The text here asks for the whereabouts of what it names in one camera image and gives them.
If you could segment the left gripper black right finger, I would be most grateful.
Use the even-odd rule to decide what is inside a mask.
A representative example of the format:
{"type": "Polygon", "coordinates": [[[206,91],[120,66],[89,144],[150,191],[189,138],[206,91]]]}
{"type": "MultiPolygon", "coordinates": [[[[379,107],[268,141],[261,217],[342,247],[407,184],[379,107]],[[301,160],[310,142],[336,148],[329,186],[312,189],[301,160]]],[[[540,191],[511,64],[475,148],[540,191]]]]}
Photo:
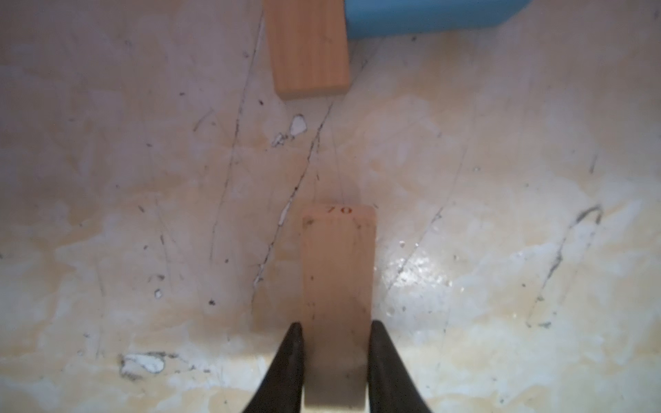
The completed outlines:
{"type": "Polygon", "coordinates": [[[371,323],[368,344],[368,400],[371,413],[431,413],[379,320],[371,323]]]}

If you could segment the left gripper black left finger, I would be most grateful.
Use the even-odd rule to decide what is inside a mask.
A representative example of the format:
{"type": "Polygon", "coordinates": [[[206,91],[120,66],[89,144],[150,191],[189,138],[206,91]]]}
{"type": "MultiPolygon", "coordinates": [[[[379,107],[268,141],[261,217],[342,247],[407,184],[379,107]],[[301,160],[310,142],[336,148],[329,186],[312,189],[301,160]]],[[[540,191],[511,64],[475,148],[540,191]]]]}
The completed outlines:
{"type": "Polygon", "coordinates": [[[289,326],[244,413],[300,413],[304,378],[304,337],[301,323],[295,322],[289,326]]]}

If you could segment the wooden block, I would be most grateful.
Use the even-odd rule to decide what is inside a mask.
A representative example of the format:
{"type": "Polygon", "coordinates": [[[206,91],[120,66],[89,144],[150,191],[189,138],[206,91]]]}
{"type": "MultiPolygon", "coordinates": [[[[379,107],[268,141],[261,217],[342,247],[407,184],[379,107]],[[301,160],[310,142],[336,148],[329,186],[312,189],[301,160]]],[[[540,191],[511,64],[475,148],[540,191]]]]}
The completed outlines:
{"type": "Polygon", "coordinates": [[[263,10],[277,96],[294,100],[349,90],[343,0],[271,0],[263,10]]]}
{"type": "Polygon", "coordinates": [[[316,204],[301,226],[304,405],[362,411],[372,321],[376,211],[316,204]]]}

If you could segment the light blue front block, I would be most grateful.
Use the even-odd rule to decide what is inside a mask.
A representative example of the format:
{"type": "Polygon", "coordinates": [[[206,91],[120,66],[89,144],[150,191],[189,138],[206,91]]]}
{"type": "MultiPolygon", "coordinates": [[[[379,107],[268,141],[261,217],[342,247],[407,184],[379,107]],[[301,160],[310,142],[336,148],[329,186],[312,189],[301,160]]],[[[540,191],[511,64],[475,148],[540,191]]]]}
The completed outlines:
{"type": "Polygon", "coordinates": [[[358,40],[497,26],[528,0],[346,0],[348,38],[358,40]]]}

